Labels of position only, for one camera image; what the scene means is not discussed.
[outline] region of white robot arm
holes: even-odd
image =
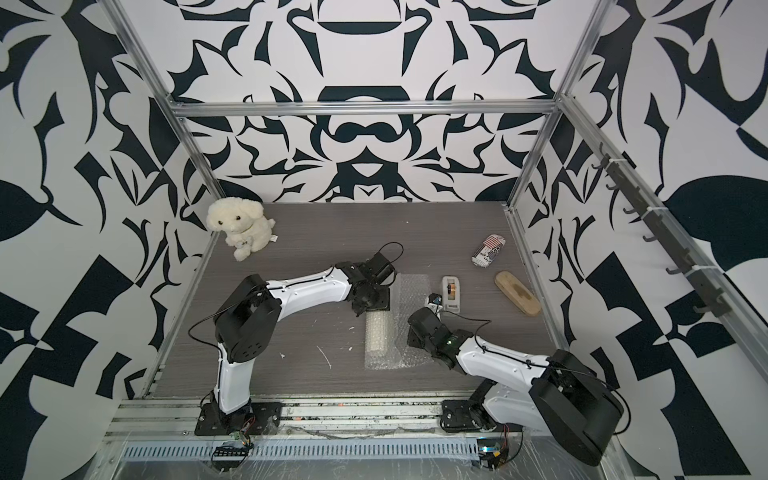
[[[342,262],[291,280],[265,282],[258,275],[244,279],[214,320],[220,363],[211,404],[200,414],[201,421],[209,415],[215,420],[207,434],[247,434],[255,423],[259,412],[250,402],[253,362],[266,348],[277,322],[321,303],[345,300],[358,316],[387,310],[389,284],[384,282],[394,274],[389,260],[376,253],[365,262]],[[558,350],[552,356],[534,356],[493,345],[464,330],[452,332],[428,307],[414,312],[409,325],[412,346],[451,369],[485,379],[468,400],[472,424],[467,429],[525,425],[550,432],[581,461],[599,463],[624,409],[570,353]],[[279,418],[280,404],[275,405]],[[196,434],[206,435],[198,429]]]

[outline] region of plastic wrap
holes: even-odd
[[[408,345],[408,317],[424,306],[432,291],[427,275],[398,275],[389,288],[389,311],[366,314],[366,368],[404,369],[431,361]]]

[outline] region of white stuffed dog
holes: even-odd
[[[257,252],[270,242],[275,220],[264,217],[259,202],[245,198],[227,197],[208,207],[208,229],[227,232],[227,245],[235,247],[235,260],[242,262],[251,252]]]

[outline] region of patterned wallpaper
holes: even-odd
[[[765,2],[619,0],[578,102],[765,318]],[[765,478],[768,386],[567,120],[521,199],[571,350],[620,386],[638,478]]]
[[[130,0],[124,7],[178,100],[471,100],[551,98],[594,3]]]
[[[212,198],[94,0],[3,0],[0,70],[0,476],[64,478],[141,389]]]
[[[191,118],[229,196],[507,200],[541,114]]]
[[[563,118],[518,213],[570,350],[629,402],[635,475],[765,478],[768,384],[597,163]]]
[[[768,3],[620,0],[575,94],[768,317]]]

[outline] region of soda can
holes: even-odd
[[[499,250],[502,249],[505,243],[507,243],[507,240],[504,240],[504,237],[501,235],[496,235],[495,233],[488,235],[488,238],[485,239],[472,257],[472,263],[486,268],[496,258]]]

